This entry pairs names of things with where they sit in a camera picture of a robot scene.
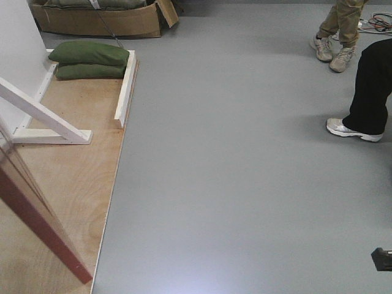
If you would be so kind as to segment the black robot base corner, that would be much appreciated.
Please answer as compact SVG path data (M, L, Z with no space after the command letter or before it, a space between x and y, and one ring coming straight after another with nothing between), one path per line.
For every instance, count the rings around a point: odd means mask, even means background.
M392 271L392 251L376 248L372 253L372 261L377 271Z

